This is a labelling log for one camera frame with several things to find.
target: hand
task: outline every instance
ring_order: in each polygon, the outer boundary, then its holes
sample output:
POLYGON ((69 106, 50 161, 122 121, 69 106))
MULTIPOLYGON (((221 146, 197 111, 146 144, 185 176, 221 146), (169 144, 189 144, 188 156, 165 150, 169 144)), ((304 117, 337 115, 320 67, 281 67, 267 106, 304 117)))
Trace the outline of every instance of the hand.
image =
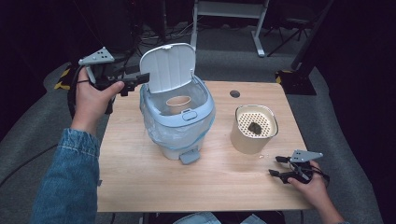
MULTIPOLYGON (((310 163, 320 169, 317 162, 311 161, 310 163)), ((288 179, 288 182, 297 188, 307 201, 314 205, 324 224, 344 221, 333 205, 321 175, 314 173, 312 180, 308 184, 303 184, 292 177, 288 179)))
MULTIPOLYGON (((310 162, 312 166, 320 169, 315 161, 310 162)), ((326 190, 326 185, 321 175, 314 173, 312 180, 308 184, 303 184, 297 179, 289 178, 288 182, 291 183, 297 190, 299 190, 307 201, 309 201, 316 208, 323 204, 323 201, 329 201, 329 195, 326 190)))
MULTIPOLYGON (((89 80, 85 67, 78 74, 78 81, 83 80, 89 80)), ((108 102, 123 87, 124 83, 119 81, 107 89, 99 91, 89 82, 78 83, 76 89, 76 114, 71 128, 96 135, 97 123, 105 114, 108 102)))

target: wrist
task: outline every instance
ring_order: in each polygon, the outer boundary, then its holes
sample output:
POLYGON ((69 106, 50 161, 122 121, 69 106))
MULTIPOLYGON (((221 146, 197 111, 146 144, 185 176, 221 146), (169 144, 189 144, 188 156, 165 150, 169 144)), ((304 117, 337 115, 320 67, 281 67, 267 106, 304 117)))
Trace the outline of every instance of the wrist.
POLYGON ((318 206, 317 210, 323 224, 336 224, 345 221, 331 201, 318 206))
POLYGON ((334 204, 328 195, 319 197, 319 200, 317 200, 313 205, 318 211, 326 211, 327 209, 334 207, 334 204))
POLYGON ((71 129, 83 131, 96 136, 97 121, 92 121, 88 119, 81 119, 77 115, 73 118, 71 129))

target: finger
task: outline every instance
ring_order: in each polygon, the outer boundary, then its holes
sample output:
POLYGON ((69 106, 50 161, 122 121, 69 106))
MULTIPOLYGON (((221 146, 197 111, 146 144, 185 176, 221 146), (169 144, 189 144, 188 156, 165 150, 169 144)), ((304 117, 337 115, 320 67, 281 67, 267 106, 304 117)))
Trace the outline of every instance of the finger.
POLYGON ((320 174, 314 172, 314 174, 313 174, 313 176, 312 176, 312 179, 317 179, 317 178, 320 178, 320 179, 321 179, 322 176, 321 176, 320 174))
POLYGON ((317 167, 318 169, 320 169, 319 163, 317 163, 317 162, 315 162, 315 161, 310 161, 310 164, 311 164, 311 166, 315 166, 315 167, 317 167))
POLYGON ((300 181, 298 181, 297 179, 294 179, 292 177, 288 178, 288 182, 297 189, 301 189, 304 186, 303 183, 301 183, 300 181))
POLYGON ((124 87, 124 83, 122 81, 118 81, 116 83, 113 83, 113 85, 109 86, 107 89, 102 91, 102 93, 108 98, 111 99, 113 96, 115 96, 117 93, 119 93, 122 88, 124 87))
POLYGON ((84 66, 81 68, 81 70, 79 70, 78 81, 83 81, 87 79, 89 80, 90 78, 88 77, 87 68, 84 66))

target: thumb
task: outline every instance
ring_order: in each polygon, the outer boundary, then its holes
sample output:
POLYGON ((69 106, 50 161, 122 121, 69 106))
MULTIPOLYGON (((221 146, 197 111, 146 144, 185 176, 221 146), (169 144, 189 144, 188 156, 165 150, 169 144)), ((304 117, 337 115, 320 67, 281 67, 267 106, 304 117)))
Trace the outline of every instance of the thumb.
POLYGON ((119 93, 124 87, 124 83, 122 81, 118 81, 113 83, 113 85, 109 86, 107 89, 102 91, 108 99, 111 99, 114 95, 119 93))
POLYGON ((300 190, 304 186, 303 183, 301 183, 300 181, 298 181, 297 179, 292 178, 292 177, 288 178, 288 182, 291 185, 293 185, 295 188, 297 188, 298 190, 300 190))

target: plastic container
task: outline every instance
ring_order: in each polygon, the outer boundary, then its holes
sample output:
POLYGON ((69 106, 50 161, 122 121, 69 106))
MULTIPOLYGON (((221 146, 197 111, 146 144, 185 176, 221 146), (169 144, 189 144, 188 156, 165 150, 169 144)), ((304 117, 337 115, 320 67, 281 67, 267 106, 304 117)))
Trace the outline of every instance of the plastic container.
POLYGON ((213 98, 194 73, 195 51, 188 44, 172 44, 147 52, 140 61, 149 82, 140 89, 140 110, 151 140, 170 160, 190 164, 216 115, 213 98))
POLYGON ((241 105, 235 110, 231 142, 236 150, 255 154, 277 135, 274 113, 264 105, 241 105))

